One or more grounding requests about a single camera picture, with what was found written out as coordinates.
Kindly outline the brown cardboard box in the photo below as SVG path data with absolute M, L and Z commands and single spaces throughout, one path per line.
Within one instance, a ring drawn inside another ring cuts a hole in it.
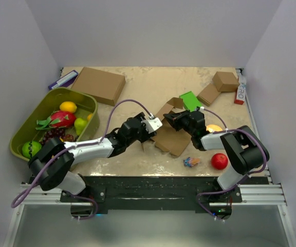
M 181 98 L 171 98 L 155 114 L 161 120 L 162 126 L 157 130 L 157 134 L 147 142 L 154 143 L 154 146 L 163 152 L 169 152 L 171 155 L 179 157 L 191 142 L 191 136 L 184 130 L 174 130 L 164 117 L 164 114 L 173 114 L 175 109 L 183 109 Z

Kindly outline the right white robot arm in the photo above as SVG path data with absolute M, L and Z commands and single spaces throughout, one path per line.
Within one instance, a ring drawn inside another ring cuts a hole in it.
M 184 130 L 191 136 L 193 146 L 200 151 L 225 150 L 231 167 L 217 178 L 218 186 L 212 192 L 218 202 L 224 202 L 231 196 L 231 190 L 247 177 L 263 171 L 270 159 L 265 146 L 248 126 L 238 129 L 209 132 L 206 127 L 204 111 L 198 107 L 195 111 L 185 110 L 179 113 L 163 114 L 170 126 L 176 131 Z

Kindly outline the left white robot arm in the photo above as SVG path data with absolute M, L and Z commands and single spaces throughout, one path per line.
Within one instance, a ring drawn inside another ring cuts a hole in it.
M 43 191 L 59 188 L 84 202 L 90 196 L 90 189 L 79 174 L 70 171 L 73 165 L 120 155 L 134 142 L 143 143 L 154 137 L 160 127 L 162 122 L 158 117 L 145 119 L 144 114 L 139 113 L 101 138 L 81 142 L 62 142 L 53 138 L 28 162 L 35 176 L 33 183 Z

